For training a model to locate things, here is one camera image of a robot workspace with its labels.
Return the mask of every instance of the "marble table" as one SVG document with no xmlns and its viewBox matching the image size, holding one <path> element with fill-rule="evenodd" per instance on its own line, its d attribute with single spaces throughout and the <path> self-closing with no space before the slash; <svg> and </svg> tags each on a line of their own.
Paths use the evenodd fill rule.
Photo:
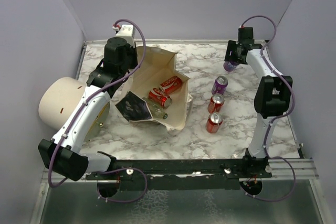
<svg viewBox="0 0 336 224">
<path fill-rule="evenodd" d="M 172 134 L 153 122 L 130 124 L 113 105 L 120 95 L 117 91 L 104 127 L 97 137 L 84 143 L 82 152 L 103 151 L 118 159 L 241 158 L 252 140 L 257 121 L 253 100 L 258 79 L 252 68 L 239 66 L 227 73 L 223 69 L 226 43 L 160 44 L 160 47 L 177 52 L 176 69 L 190 77 L 189 92 L 194 97 L 194 105 L 185 128 Z M 104 43 L 87 45 L 80 81 L 86 82 L 102 59 L 103 49 Z M 221 110 L 224 125 L 216 134 L 211 134 L 205 130 L 209 115 L 207 105 L 219 75 L 226 76 L 229 82 Z M 279 120 L 269 153 L 299 157 L 287 118 Z"/>
</svg>

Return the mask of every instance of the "gray backdrop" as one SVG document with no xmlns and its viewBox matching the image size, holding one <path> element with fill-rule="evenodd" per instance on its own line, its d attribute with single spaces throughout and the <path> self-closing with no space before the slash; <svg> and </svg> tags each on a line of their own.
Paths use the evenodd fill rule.
<svg viewBox="0 0 336 224">
<path fill-rule="evenodd" d="M 37 145 L 53 130 L 39 101 L 74 76 L 83 35 L 62 0 L 0 0 L 0 223 L 28 223 L 43 163 Z"/>
<path fill-rule="evenodd" d="M 65 0 L 88 40 L 112 37 L 112 23 L 129 18 L 147 39 L 233 39 L 245 18 L 264 14 L 279 22 L 291 0 Z M 256 38 L 271 35 L 264 20 Z"/>
<path fill-rule="evenodd" d="M 270 51 L 279 70 L 293 76 L 293 126 L 336 220 L 335 26 L 335 0 L 293 0 Z"/>
</svg>

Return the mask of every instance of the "table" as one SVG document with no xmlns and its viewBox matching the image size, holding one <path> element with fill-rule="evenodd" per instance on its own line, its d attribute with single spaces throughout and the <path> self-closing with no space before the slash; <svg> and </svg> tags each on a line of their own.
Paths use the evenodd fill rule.
<svg viewBox="0 0 336 224">
<path fill-rule="evenodd" d="M 104 45 L 87 45 L 80 81 L 86 82 L 89 73 L 103 58 Z M 104 127 L 97 137 L 84 143 L 82 152 L 103 151 L 118 159 L 241 158 L 252 140 L 256 124 L 253 100 L 258 79 L 252 68 L 239 66 L 234 72 L 226 72 L 223 63 L 227 43 L 159 45 L 177 52 L 176 69 L 190 77 L 188 86 L 194 105 L 185 128 L 171 134 L 164 126 L 153 122 L 131 125 L 113 105 L 118 101 L 120 91 L 117 91 Z M 216 134 L 210 134 L 205 130 L 209 115 L 207 105 L 212 85 L 219 75 L 226 76 L 229 82 L 221 110 L 224 125 Z M 287 118 L 279 120 L 269 153 L 271 156 L 299 157 Z"/>
</svg>

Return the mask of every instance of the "purple tube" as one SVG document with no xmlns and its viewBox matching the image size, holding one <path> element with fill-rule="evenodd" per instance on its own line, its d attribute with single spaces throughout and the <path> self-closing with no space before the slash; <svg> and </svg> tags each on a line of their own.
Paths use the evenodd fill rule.
<svg viewBox="0 0 336 224">
<path fill-rule="evenodd" d="M 228 85 L 227 78 L 225 78 L 224 76 L 219 76 L 215 80 L 211 93 L 212 94 L 216 94 L 216 93 L 224 94 L 224 91 L 226 90 L 227 85 Z"/>
<path fill-rule="evenodd" d="M 236 67 L 239 65 L 239 63 L 231 62 L 231 61 L 225 61 L 223 64 L 223 67 L 226 71 L 231 72 L 236 69 Z"/>
</svg>

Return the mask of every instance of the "purple cable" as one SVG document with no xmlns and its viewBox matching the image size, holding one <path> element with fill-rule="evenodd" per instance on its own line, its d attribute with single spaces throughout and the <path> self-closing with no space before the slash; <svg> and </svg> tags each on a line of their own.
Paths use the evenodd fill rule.
<svg viewBox="0 0 336 224">
<path fill-rule="evenodd" d="M 250 18 L 248 18 L 247 20 L 245 20 L 241 26 L 243 26 L 247 21 L 249 21 L 250 19 L 253 19 L 253 18 L 265 18 L 267 20 L 269 20 L 273 27 L 274 27 L 274 34 L 272 36 L 272 38 L 261 48 L 260 50 L 260 54 L 261 54 L 261 57 L 263 58 L 265 64 L 267 65 L 267 67 L 271 70 L 271 72 L 273 72 L 277 77 L 280 78 L 280 80 L 287 86 L 287 88 L 289 89 L 291 95 L 292 95 L 292 105 L 290 107 L 290 109 L 283 115 L 279 115 L 275 118 L 273 118 L 267 129 L 266 129 L 266 134 L 265 134 L 265 138 L 264 138 L 264 142 L 263 142 L 263 146 L 264 146 L 264 151 L 265 151 L 265 154 L 266 156 L 269 158 L 269 159 L 282 159 L 283 161 L 285 161 L 290 169 L 292 170 L 292 173 L 293 173 L 293 186 L 291 188 L 291 190 L 289 191 L 289 193 L 287 193 L 286 195 L 282 196 L 281 198 L 279 199 L 264 199 L 264 198 L 260 198 L 258 196 L 255 196 L 255 195 L 251 195 L 251 194 L 248 194 L 248 193 L 245 193 L 247 196 L 251 197 L 251 198 L 254 198 L 254 199 L 258 199 L 258 200 L 261 200 L 261 201 L 267 201 L 267 202 L 279 202 L 281 200 L 284 200 L 284 199 L 287 199 L 293 192 L 294 192 L 294 189 L 295 189 L 295 186 L 296 186 L 296 175 L 295 175 L 295 171 L 294 171 L 294 168 L 292 167 L 292 165 L 283 157 L 279 157 L 279 156 L 276 156 L 276 157 L 270 157 L 269 154 L 268 154 L 268 151 L 267 151 L 267 148 L 266 148 L 266 143 L 267 143 L 267 137 L 268 137 L 268 134 L 271 130 L 271 125 L 274 123 L 275 120 L 277 119 L 280 119 L 280 118 L 284 118 L 285 116 L 288 116 L 290 113 L 293 112 L 294 110 L 294 107 L 295 107 L 295 95 L 294 95 L 294 92 L 293 92 L 293 89 L 291 88 L 291 86 L 289 85 L 289 83 L 281 76 L 280 73 L 278 73 L 277 71 L 275 71 L 275 69 L 272 68 L 272 66 L 270 65 L 270 63 L 268 62 L 268 60 L 266 59 L 265 55 L 264 55 L 264 50 L 265 48 L 274 40 L 275 38 L 275 35 L 277 33 L 277 25 L 275 24 L 275 22 L 270 19 L 269 17 L 267 16 L 263 16 L 263 15 L 256 15 L 256 16 L 252 16 Z"/>
<path fill-rule="evenodd" d="M 141 31 L 141 29 L 139 28 L 139 26 L 137 26 L 137 24 L 135 24 L 133 21 L 130 21 L 128 19 L 118 19 L 115 23 L 114 23 L 114 26 L 116 26 L 118 23 L 120 22 L 127 22 L 127 23 L 130 23 L 131 25 L 133 25 L 139 32 L 140 36 L 141 36 L 141 39 L 142 39 L 142 43 L 143 43 L 143 53 L 142 53 L 142 58 L 139 62 L 139 64 L 128 74 L 126 74 L 123 78 L 120 78 L 119 80 L 117 81 L 114 81 L 104 87 L 102 87 L 101 89 L 97 90 L 95 93 L 93 93 L 92 95 L 90 95 L 85 101 L 86 103 L 89 103 L 89 101 L 94 98 L 98 93 L 108 89 L 109 87 L 113 86 L 113 85 L 116 85 L 117 83 L 119 82 L 122 82 L 123 80 L 127 79 L 129 76 L 131 76 L 132 74 L 134 74 L 134 72 L 136 72 L 144 58 L 145 58 L 145 54 L 146 54 L 146 41 L 145 41 L 145 37 L 143 36 L 143 33 Z M 69 123 L 69 126 L 66 128 L 66 130 L 64 131 L 64 134 L 68 134 L 71 127 L 73 126 L 73 124 L 75 123 L 76 119 L 78 118 L 79 114 L 81 113 L 81 111 L 83 110 L 83 108 L 85 107 L 86 105 L 83 103 L 78 111 L 76 112 L 76 114 L 74 115 L 74 117 L 72 118 L 71 122 Z M 48 171 L 48 184 L 51 188 L 56 188 L 58 186 L 60 186 L 61 184 L 63 184 L 64 181 L 67 180 L 67 178 L 64 178 L 61 182 L 59 182 L 58 184 L 53 184 L 53 182 L 51 181 L 51 174 L 52 174 L 52 171 L 53 171 L 53 166 L 54 166 L 54 162 L 55 162 L 55 157 L 56 157 L 56 154 L 61 146 L 61 144 L 63 143 L 63 141 L 65 140 L 65 138 L 62 136 L 61 139 L 59 140 L 59 142 L 57 143 L 56 147 L 55 147 L 55 150 L 54 152 L 52 153 L 52 156 L 51 156 L 51 159 L 50 159 L 50 164 L 49 164 L 49 171 Z"/>
<path fill-rule="evenodd" d="M 145 188 L 144 190 L 142 191 L 142 193 L 135 199 L 129 199 L 129 200 L 118 200 L 118 199 L 112 199 L 112 198 L 105 198 L 105 197 L 102 197 L 99 193 L 99 189 L 98 189 L 98 186 L 97 186 L 97 193 L 98 193 L 98 199 L 99 198 L 102 198 L 104 199 L 106 202 L 107 201 L 110 201 L 110 202 L 116 202 L 116 203 L 132 203 L 132 202 L 135 202 L 139 199 L 141 199 L 145 194 L 146 194 L 146 191 L 147 191 L 147 187 L 148 187 L 148 182 L 147 182 L 147 178 L 146 178 L 146 174 L 141 171 L 140 169 L 137 169 L 137 168 L 133 168 L 133 167 L 129 167 L 129 168 L 121 168 L 121 169 L 116 169 L 116 170 L 111 170 L 109 172 L 102 172 L 100 174 L 111 174 L 111 173 L 117 173 L 117 172 L 121 172 L 123 170 L 127 170 L 127 169 L 132 169 L 132 170 L 136 170 L 137 172 L 141 173 L 141 175 L 143 176 L 144 180 L 145 180 Z"/>
</svg>

